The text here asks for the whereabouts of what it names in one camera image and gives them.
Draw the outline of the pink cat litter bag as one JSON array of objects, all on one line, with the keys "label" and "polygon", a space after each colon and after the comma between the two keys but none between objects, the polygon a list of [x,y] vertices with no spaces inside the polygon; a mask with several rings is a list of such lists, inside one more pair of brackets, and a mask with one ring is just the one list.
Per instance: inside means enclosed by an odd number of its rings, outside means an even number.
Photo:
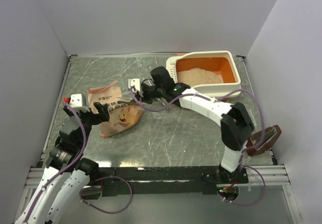
[{"label": "pink cat litter bag", "polygon": [[132,128],[144,113],[143,108],[123,99],[121,88],[113,81],[108,86],[90,88],[88,101],[94,113],[98,113],[95,102],[107,105],[110,120],[99,124],[100,137],[108,138]]}]

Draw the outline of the metal litter scoop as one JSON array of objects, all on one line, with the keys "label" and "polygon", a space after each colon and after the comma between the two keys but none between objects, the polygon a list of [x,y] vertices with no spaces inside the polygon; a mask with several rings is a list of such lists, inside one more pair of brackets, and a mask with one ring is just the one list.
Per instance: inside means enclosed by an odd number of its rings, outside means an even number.
[{"label": "metal litter scoop", "polygon": [[[145,83],[148,85],[148,86],[154,86],[154,81],[152,79],[147,79],[145,81]],[[161,106],[165,106],[166,105],[166,102],[163,98],[156,98],[155,99]]]}]

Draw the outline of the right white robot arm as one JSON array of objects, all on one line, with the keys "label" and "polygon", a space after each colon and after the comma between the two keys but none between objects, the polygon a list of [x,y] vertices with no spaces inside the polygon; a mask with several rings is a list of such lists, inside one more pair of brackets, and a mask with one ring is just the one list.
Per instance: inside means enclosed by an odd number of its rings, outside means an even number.
[{"label": "right white robot arm", "polygon": [[163,98],[170,104],[197,112],[221,127],[225,149],[219,165],[219,175],[223,182],[232,182],[239,172],[246,142],[254,130],[244,104],[222,102],[201,94],[185,83],[175,83],[163,66],[154,68],[150,75],[152,84],[143,80],[136,90],[136,96],[141,101],[151,104],[154,99]]}]

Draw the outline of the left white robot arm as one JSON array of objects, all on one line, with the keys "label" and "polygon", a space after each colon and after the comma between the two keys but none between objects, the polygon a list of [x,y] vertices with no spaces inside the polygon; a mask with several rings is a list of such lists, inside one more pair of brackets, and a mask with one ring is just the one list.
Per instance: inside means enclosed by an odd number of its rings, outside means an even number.
[{"label": "left white robot arm", "polygon": [[62,101],[68,117],[50,151],[40,183],[16,223],[58,223],[72,199],[87,184],[99,180],[98,163],[83,158],[92,126],[109,121],[108,105]]}]

